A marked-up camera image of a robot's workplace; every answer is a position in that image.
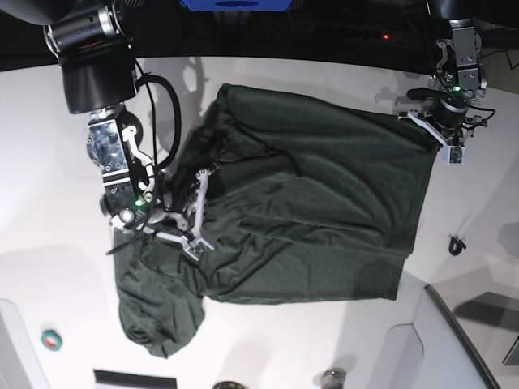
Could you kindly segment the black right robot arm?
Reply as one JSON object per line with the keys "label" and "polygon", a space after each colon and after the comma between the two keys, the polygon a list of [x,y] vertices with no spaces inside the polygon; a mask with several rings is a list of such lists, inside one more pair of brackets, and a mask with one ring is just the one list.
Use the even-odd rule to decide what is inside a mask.
{"label": "black right robot arm", "polygon": [[[3,12],[39,25],[58,60],[69,111],[86,113],[88,154],[101,170],[101,210],[109,226],[132,240],[154,236],[179,244],[192,259],[212,249],[204,236],[209,168],[196,171],[185,196],[165,181],[181,140],[178,96],[171,83],[144,72],[123,31],[122,1],[4,1]],[[164,160],[140,148],[142,125],[125,106],[141,88],[161,85],[174,111],[174,141]]]}

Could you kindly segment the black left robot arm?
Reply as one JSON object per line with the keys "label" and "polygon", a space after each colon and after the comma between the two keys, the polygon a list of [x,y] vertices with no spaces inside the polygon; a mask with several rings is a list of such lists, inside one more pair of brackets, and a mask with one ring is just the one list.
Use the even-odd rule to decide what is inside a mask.
{"label": "black left robot arm", "polygon": [[410,89],[408,99],[419,110],[398,114],[426,130],[437,142],[447,165],[465,163],[467,141],[479,127],[486,127],[495,110],[483,108],[487,78],[482,69],[482,40],[473,23],[476,6],[469,1],[427,1],[426,20],[435,24],[439,54],[433,76],[425,88]]}

